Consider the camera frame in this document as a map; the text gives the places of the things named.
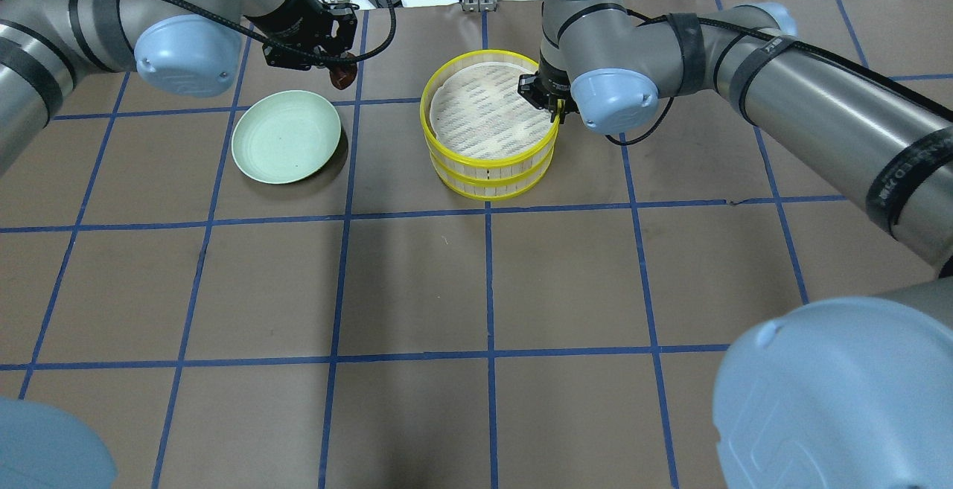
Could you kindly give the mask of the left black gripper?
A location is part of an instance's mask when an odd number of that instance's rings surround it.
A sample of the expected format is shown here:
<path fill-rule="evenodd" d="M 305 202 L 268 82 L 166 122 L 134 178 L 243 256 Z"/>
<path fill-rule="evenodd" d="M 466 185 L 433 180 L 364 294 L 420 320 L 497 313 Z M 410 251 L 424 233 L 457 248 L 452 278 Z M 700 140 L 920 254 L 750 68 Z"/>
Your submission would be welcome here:
<path fill-rule="evenodd" d="M 285 0 L 262 17 L 262 34 L 310 54 L 351 57 L 357 15 L 347 4 L 320 0 Z"/>

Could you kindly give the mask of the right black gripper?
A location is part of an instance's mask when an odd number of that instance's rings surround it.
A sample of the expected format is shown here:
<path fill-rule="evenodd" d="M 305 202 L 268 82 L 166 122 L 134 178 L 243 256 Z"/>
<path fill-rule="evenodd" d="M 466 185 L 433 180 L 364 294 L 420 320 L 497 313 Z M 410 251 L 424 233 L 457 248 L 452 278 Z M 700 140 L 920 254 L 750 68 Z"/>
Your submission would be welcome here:
<path fill-rule="evenodd" d="M 550 112 L 551 119 L 565 119 L 566 115 L 579 113 L 567 71 L 550 64 L 545 57 L 539 58 L 535 73 L 520 75 L 518 94 L 535 109 Z"/>

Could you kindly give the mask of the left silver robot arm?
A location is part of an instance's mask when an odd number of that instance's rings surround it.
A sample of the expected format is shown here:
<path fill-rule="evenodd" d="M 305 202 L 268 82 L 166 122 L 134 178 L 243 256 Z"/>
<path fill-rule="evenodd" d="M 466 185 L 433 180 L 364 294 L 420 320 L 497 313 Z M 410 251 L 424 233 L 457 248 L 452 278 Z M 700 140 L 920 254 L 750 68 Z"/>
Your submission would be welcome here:
<path fill-rule="evenodd" d="M 2 170 L 61 112 L 82 79 L 137 72 L 174 95 L 217 97 L 236 79 L 240 24 L 267 62 L 357 76 L 353 10 L 320 0 L 2 0 Z"/>

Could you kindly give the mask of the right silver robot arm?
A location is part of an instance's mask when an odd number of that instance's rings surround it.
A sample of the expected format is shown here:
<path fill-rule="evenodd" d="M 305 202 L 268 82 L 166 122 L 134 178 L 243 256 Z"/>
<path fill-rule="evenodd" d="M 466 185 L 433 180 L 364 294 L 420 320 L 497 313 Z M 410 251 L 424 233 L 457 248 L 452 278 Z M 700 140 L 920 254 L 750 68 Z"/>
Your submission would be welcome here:
<path fill-rule="evenodd" d="M 727 349 L 713 391 L 730 488 L 951 486 L 951 112 L 797 38 L 774 3 L 634 25 L 622 0 L 544 0 L 517 90 L 616 135 L 704 89 L 774 137 L 937 279 L 806 304 Z"/>

